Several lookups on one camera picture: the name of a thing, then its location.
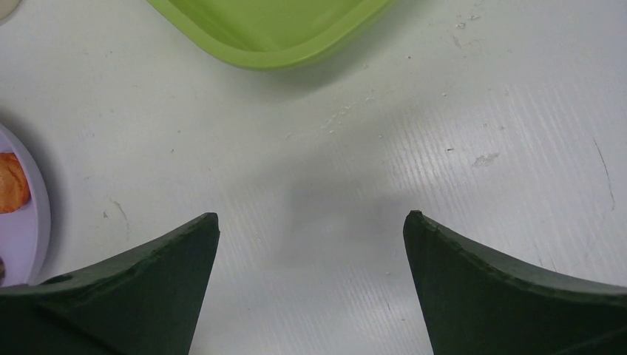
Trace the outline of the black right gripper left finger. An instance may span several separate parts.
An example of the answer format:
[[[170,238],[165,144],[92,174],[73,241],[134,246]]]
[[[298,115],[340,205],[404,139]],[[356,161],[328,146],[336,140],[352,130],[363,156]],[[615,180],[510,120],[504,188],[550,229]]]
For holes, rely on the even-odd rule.
[[[220,239],[209,212],[128,251],[1,290],[3,354],[187,354]]]

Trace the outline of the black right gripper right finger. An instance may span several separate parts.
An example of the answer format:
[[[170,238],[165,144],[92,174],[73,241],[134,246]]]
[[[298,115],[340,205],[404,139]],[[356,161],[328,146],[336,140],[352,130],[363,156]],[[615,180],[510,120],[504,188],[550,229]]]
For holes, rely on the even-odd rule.
[[[624,354],[626,289],[550,271],[412,211],[404,244],[435,354]]]

